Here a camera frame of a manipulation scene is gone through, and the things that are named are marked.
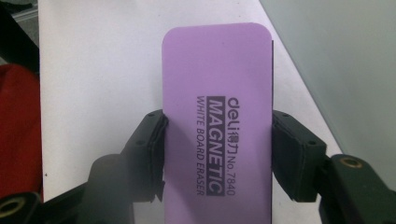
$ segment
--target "red cloth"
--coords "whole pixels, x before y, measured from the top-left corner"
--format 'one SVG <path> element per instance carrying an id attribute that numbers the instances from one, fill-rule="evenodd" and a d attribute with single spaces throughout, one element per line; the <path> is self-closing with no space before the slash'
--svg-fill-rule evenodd
<path id="1" fill-rule="evenodd" d="M 40 87 L 29 70 L 0 66 L 0 198 L 42 187 Z"/>

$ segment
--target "white surface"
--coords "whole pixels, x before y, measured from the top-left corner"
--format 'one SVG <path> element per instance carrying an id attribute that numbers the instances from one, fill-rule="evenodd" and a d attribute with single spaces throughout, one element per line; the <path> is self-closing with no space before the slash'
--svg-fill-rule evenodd
<path id="1" fill-rule="evenodd" d="M 274 108 L 322 138 L 329 155 L 339 153 L 259 1 L 39 0 L 45 199 L 85 182 L 94 160 L 120 152 L 144 115 L 162 107 L 168 30 L 247 21 L 275 41 Z M 137 223 L 162 220 L 160 204 L 135 211 Z M 148 211 L 155 213 L 142 216 Z M 290 202 L 274 181 L 273 223 L 320 223 L 318 205 Z"/>

